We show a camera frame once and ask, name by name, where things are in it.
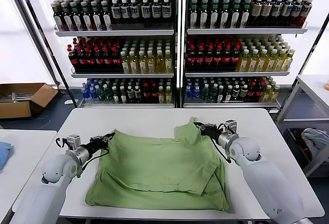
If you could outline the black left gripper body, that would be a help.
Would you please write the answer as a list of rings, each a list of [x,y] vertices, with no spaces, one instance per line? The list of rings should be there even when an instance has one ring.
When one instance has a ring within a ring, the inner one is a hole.
[[[107,142],[103,142],[104,136],[91,137],[89,140],[89,147],[93,150],[102,150],[107,148]]]

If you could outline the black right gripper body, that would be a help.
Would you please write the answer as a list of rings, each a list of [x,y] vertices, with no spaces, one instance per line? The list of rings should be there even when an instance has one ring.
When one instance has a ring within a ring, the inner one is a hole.
[[[204,124],[203,126],[205,130],[201,132],[202,136],[208,136],[211,139],[217,139],[220,134],[221,130],[218,128],[216,124]]]

